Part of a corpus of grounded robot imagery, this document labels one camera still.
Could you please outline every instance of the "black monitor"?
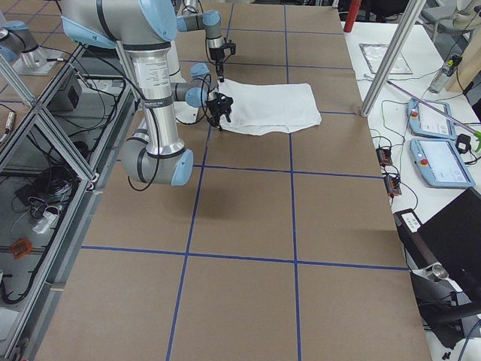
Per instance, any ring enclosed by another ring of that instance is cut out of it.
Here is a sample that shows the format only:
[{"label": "black monitor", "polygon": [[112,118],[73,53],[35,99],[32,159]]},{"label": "black monitor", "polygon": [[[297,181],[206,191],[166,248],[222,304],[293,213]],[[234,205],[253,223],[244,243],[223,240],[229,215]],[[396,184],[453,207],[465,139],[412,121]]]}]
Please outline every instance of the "black monitor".
[{"label": "black monitor", "polygon": [[481,195],[468,188],[418,232],[449,277],[481,302]]}]

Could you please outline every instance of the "orange object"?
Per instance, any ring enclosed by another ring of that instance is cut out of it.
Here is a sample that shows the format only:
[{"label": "orange object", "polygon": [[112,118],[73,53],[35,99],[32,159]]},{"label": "orange object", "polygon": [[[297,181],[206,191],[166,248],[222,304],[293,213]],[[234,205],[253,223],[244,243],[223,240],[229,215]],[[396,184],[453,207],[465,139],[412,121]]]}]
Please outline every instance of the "orange object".
[{"label": "orange object", "polygon": [[14,259],[20,259],[32,252],[32,249],[32,243],[28,238],[19,238],[10,246],[9,251],[14,255]]},{"label": "orange object", "polygon": [[361,7],[361,0],[352,0],[349,6],[349,13],[347,14],[346,24],[344,24],[344,31],[351,32],[354,26],[355,19],[358,17],[359,8]]}]

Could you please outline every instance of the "white towel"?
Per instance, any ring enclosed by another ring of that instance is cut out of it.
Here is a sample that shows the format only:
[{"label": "white towel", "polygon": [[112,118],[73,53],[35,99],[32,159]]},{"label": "white towel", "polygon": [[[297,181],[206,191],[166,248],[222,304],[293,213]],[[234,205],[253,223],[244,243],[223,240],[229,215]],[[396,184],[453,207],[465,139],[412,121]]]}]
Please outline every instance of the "white towel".
[{"label": "white towel", "polygon": [[231,123],[224,116],[220,120],[222,128],[231,132],[292,133],[321,123],[309,84],[246,85],[225,79],[219,91],[234,99]]}]

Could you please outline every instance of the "white desk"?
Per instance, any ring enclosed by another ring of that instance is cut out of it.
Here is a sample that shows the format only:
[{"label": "white desk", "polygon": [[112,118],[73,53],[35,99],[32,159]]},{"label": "white desk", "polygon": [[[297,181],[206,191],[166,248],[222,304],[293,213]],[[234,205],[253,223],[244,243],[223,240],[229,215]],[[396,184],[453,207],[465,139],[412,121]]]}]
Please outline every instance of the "white desk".
[{"label": "white desk", "polygon": [[[371,74],[368,64],[362,55],[359,44],[389,44],[395,30],[395,24],[356,23],[352,32],[346,34],[346,42],[356,74],[356,79],[358,79],[358,88],[362,98],[365,97],[371,82],[361,79],[365,78],[364,74],[368,74],[369,76],[373,75]],[[413,27],[413,30],[411,31],[410,36],[401,52],[413,70],[413,74],[391,75],[389,79],[392,79],[393,82],[418,97],[422,97],[424,94],[425,99],[438,100],[457,95],[456,93],[448,93],[445,90],[439,94],[432,94],[430,92],[425,93],[435,73],[427,75],[421,79],[403,81],[394,80],[421,77],[422,75],[436,71],[442,66],[443,59],[441,59],[439,53],[432,44],[431,39],[428,37],[422,26]],[[386,84],[383,87],[380,97],[377,99],[373,110],[369,114],[369,126],[372,129],[379,131],[381,135],[391,139],[393,144],[400,144],[402,142],[401,137],[383,126],[383,119],[381,117],[380,109],[381,102],[386,99],[396,102],[409,101],[408,96],[399,92],[394,87]],[[481,123],[479,123],[476,115],[464,96],[449,99],[445,102],[449,103],[454,118],[462,121],[463,123],[478,123],[478,127],[481,129]],[[407,106],[386,102],[384,103],[384,114],[386,118],[386,125],[389,128],[403,134],[407,125]],[[459,133],[462,129],[456,127],[455,130],[457,133]],[[458,196],[462,190],[435,189],[426,186],[410,157],[409,140],[412,138],[414,137],[408,130],[406,132],[407,141],[404,144],[402,151],[402,161],[400,162],[401,147],[394,147],[392,149],[392,159],[398,168],[401,166],[401,180],[413,188],[419,197],[419,205],[416,208],[416,214],[418,214],[422,222],[425,222],[434,214],[436,214],[441,208],[451,202],[456,196]],[[377,145],[378,140],[379,139],[374,139],[375,145]],[[471,145],[473,148],[477,147],[477,143],[474,143],[473,141],[471,142]],[[463,157],[465,160],[470,160],[469,155],[465,155]],[[468,169],[477,183],[476,189],[481,191],[481,161],[477,165],[468,167]],[[414,195],[406,187],[401,185],[401,191],[403,193],[402,196],[394,198],[392,204],[393,212],[406,208],[412,208],[416,204]],[[439,360],[444,352],[449,351],[443,345],[441,345],[436,336],[431,332],[426,332],[426,337],[430,344],[433,360]],[[456,345],[456,348],[452,352],[450,359],[458,359],[458,355],[463,343],[464,340],[460,341]],[[462,361],[479,360],[479,355],[481,355],[481,339],[472,339],[470,340]]]}]

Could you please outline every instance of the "green object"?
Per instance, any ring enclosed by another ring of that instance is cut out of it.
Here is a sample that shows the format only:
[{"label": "green object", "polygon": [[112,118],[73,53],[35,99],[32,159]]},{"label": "green object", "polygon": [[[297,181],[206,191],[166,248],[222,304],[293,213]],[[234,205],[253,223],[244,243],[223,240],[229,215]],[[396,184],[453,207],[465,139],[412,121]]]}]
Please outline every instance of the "green object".
[{"label": "green object", "polygon": [[478,138],[478,148],[476,148],[476,152],[479,152],[481,149],[481,132],[476,131],[473,134],[476,138]]}]

